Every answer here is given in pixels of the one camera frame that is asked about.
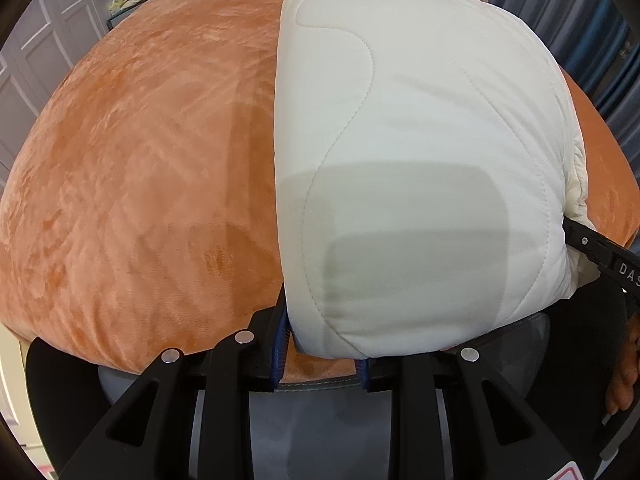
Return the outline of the right hand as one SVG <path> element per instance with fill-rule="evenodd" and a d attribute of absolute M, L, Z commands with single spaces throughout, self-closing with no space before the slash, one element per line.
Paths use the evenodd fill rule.
<path fill-rule="evenodd" d="M 634 400 L 634 385 L 639 380 L 639 324 L 632 318 L 628 325 L 627 339 L 620 352 L 620 360 L 614 370 L 612 382 L 606 393 L 606 410 L 614 415 L 626 411 Z"/>

